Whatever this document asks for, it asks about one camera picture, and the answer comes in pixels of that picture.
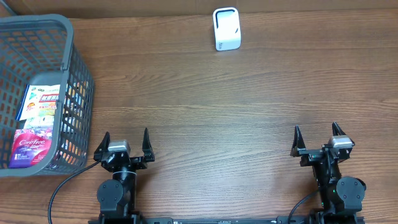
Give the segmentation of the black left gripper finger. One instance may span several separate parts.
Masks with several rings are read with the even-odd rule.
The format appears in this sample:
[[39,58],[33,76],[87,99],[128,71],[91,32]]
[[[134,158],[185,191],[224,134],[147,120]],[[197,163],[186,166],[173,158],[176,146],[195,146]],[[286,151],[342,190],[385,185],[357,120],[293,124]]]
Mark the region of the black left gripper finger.
[[101,143],[97,147],[96,151],[94,152],[93,159],[95,161],[101,161],[102,160],[103,155],[106,152],[108,152],[109,144],[110,144],[110,133],[106,132],[105,135],[104,135],[103,140],[101,141]]
[[155,161],[155,154],[153,152],[153,148],[150,143],[149,130],[147,128],[144,130],[142,151],[144,153],[144,159],[146,162],[154,162]]

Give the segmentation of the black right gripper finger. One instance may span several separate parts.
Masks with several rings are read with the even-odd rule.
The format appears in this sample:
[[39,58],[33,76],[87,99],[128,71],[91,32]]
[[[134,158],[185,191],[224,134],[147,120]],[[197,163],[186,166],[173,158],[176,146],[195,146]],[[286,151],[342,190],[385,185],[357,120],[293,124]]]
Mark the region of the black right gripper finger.
[[336,121],[334,121],[332,123],[332,132],[333,132],[333,136],[345,135],[345,132],[340,128],[340,126],[338,125],[338,123]]
[[302,133],[298,125],[295,126],[294,141],[290,151],[292,157],[298,157],[301,151],[306,151],[306,146],[302,137]]

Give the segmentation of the red purple Carefree pack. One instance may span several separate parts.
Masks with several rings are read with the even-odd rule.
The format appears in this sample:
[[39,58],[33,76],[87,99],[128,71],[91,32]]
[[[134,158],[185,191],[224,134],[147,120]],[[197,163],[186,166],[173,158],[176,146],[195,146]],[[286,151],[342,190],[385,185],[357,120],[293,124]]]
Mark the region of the red purple Carefree pack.
[[27,168],[38,164],[52,144],[52,128],[17,129],[12,144],[9,168]]

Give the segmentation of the white blue wipes pack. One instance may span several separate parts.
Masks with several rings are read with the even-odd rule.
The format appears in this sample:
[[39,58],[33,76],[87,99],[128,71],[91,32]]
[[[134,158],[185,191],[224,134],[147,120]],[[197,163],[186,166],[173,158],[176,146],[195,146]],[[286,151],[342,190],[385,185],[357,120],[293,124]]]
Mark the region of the white blue wipes pack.
[[53,116],[57,109],[60,85],[27,85],[16,120]]

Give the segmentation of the orange Kleenex tissue pack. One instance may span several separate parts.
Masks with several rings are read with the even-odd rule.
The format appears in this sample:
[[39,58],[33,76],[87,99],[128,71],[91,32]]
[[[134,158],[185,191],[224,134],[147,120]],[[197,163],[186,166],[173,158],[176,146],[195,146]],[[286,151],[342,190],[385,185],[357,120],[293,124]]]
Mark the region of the orange Kleenex tissue pack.
[[66,150],[63,158],[69,164],[78,163],[79,157],[85,157],[87,140],[84,140],[86,128],[85,96],[86,90],[80,83],[73,83],[67,86],[68,91],[65,97],[65,108],[63,109],[62,131],[65,135],[65,142],[62,147]]

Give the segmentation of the white floral cream tube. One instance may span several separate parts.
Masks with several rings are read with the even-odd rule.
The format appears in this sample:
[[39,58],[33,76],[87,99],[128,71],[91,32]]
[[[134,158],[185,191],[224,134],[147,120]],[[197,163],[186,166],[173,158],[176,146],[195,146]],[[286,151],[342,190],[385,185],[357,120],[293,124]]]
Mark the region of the white floral cream tube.
[[28,118],[25,121],[24,129],[36,129],[36,128],[52,128],[54,124],[55,116],[38,116]]

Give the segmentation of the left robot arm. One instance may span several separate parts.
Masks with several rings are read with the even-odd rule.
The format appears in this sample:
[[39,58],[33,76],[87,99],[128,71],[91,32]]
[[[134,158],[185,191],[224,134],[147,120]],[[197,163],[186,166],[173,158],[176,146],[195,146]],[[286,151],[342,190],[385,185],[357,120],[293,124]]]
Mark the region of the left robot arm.
[[137,171],[155,161],[155,154],[144,130],[142,156],[131,157],[127,140],[112,141],[106,133],[94,153],[94,160],[112,173],[97,189],[100,204],[99,223],[145,223],[142,213],[136,210]]

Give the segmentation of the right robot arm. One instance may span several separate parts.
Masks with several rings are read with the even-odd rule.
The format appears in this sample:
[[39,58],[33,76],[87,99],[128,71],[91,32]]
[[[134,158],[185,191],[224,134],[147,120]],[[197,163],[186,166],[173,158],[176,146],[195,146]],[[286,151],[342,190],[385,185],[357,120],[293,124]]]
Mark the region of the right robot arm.
[[[302,167],[313,169],[318,188],[296,203],[287,223],[364,223],[357,213],[363,208],[366,184],[359,178],[343,177],[339,168],[341,162],[350,158],[355,142],[336,122],[332,123],[332,132],[332,137],[321,148],[307,149],[299,126],[295,127],[290,155],[299,157]],[[294,217],[296,209],[317,194],[322,207],[311,210],[298,221]]]

